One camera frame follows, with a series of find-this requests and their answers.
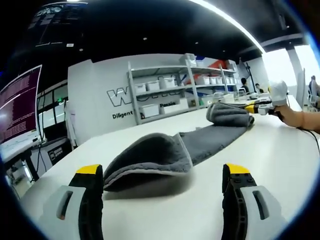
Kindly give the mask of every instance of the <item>ceiling light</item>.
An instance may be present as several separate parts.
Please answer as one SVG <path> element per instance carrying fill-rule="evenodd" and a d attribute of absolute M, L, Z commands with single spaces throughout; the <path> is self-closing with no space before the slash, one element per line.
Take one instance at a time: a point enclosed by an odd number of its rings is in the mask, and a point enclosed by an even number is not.
<path fill-rule="evenodd" d="M 238 28 L 241 32 L 243 32 L 244 35 L 246 35 L 251 42 L 256 45 L 256 47 L 261 51 L 262 54 L 265 54 L 266 51 L 264 48 L 259 44 L 259 42 L 248 32 L 240 23 L 238 23 L 236 20 L 234 20 L 231 16 L 226 14 L 224 11 L 220 10 L 219 8 L 213 6 L 212 4 L 204 1 L 204 0 L 189 0 L 191 2 L 194 2 L 195 4 L 199 4 L 202 7 L 209 9 L 213 11 L 214 13 L 218 14 L 219 16 L 223 17 L 225 20 L 227 20 L 229 23 L 234 25 L 236 28 Z"/>

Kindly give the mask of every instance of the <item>human hand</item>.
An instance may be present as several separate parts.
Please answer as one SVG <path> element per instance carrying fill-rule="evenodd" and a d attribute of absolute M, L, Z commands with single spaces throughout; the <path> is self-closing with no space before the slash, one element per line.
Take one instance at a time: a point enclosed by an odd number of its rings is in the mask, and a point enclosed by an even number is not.
<path fill-rule="evenodd" d="M 303 113 L 293 111 L 288 105 L 277 106 L 274 111 L 282 115 L 282 121 L 288 126 L 299 128 L 303 124 Z"/>

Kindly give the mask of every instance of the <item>gray towel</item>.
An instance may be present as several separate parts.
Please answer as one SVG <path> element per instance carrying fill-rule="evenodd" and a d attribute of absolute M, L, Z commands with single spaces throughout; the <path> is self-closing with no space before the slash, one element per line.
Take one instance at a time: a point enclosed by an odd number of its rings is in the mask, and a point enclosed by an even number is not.
<path fill-rule="evenodd" d="M 227 104 L 209 106 L 206 117 L 214 125 L 174 136 L 153 133 L 138 139 L 105 170 L 103 189 L 118 192 L 163 176 L 185 175 L 192 166 L 231 144 L 254 122 L 247 111 Z"/>

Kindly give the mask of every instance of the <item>shelving unit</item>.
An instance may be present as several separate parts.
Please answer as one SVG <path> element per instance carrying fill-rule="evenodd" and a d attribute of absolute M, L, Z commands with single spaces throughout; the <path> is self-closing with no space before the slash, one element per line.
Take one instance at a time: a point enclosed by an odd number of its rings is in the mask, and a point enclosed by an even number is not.
<path fill-rule="evenodd" d="M 228 93 L 228 86 L 236 86 L 235 84 L 226 84 L 226 76 L 232 76 L 236 73 L 230 69 L 223 69 L 220 65 L 219 68 L 212 68 L 212 67 L 194 67 L 190 66 L 188 62 L 186 65 L 164 65 L 164 66 L 152 66 L 152 67 L 139 67 L 139 68 L 132 68 L 131 63 L 128 63 L 128 82 L 129 82 L 129 89 L 131 92 L 132 97 L 132 104 L 134 108 L 134 116 L 136 123 L 138 125 L 145 124 L 149 122 L 153 122 L 156 120 L 160 120 L 163 118 L 172 117 L 175 115 L 191 112 L 194 110 L 199 110 L 205 108 L 205 106 L 200 106 L 199 104 L 199 97 L 197 89 L 214 89 L 216 87 L 224 87 L 225 93 Z M 187 74 L 191 84 L 182 85 L 182 81 L 180 79 L 181 74 Z M 194 75 L 195 74 L 214 74 L 220 75 L 222 77 L 223 84 L 214 84 L 214 85 L 196 85 Z M 152 77 L 152 76 L 165 76 L 165 75 L 175 75 L 176 81 L 179 86 L 173 88 L 166 88 L 166 89 L 159 89 L 154 91 L 146 91 L 142 93 L 136 93 L 135 89 L 135 79 L 137 78 L 144 78 L 144 77 Z M 193 107 L 189 107 L 187 109 L 177 110 L 175 112 L 170 112 L 167 114 L 159 114 L 156 116 L 148 117 L 141 119 L 140 111 L 139 111 L 139 104 L 138 99 L 147 96 L 154 96 L 154 95 L 161 95 L 170 92 L 180 92 L 182 96 L 184 96 L 186 90 L 192 90 L 195 105 Z"/>

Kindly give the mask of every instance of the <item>white table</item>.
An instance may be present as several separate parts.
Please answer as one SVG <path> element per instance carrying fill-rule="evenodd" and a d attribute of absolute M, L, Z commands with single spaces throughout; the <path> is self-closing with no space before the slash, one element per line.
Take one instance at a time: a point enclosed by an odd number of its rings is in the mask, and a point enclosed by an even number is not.
<path fill-rule="evenodd" d="M 299 110 L 294 98 L 290 97 L 290 104 Z M 206 109 L 201 109 L 88 140 L 54 165 L 27 191 L 21 200 L 23 208 L 36 221 L 48 197 L 59 186 L 68 185 L 80 167 L 102 164 L 105 170 L 113 158 L 146 134 L 174 135 L 210 125 L 205 114 Z M 172 180 L 168 179 L 136 187 L 124 195 L 105 192 L 102 210 L 104 238 L 221 239 L 225 163 L 248 168 L 256 183 L 265 186 L 280 202 L 282 215 L 288 221 L 292 220 L 306 203 L 317 178 L 320 161 L 315 139 L 309 133 L 286 126 L 276 116 L 255 114 L 254 118 L 253 128 L 244 135 L 195 166 L 188 177 L 174 178 L 181 189 L 177 187 L 173 191 L 180 193 L 132 198 L 139 193 L 163 194 L 164 189 L 173 186 Z"/>

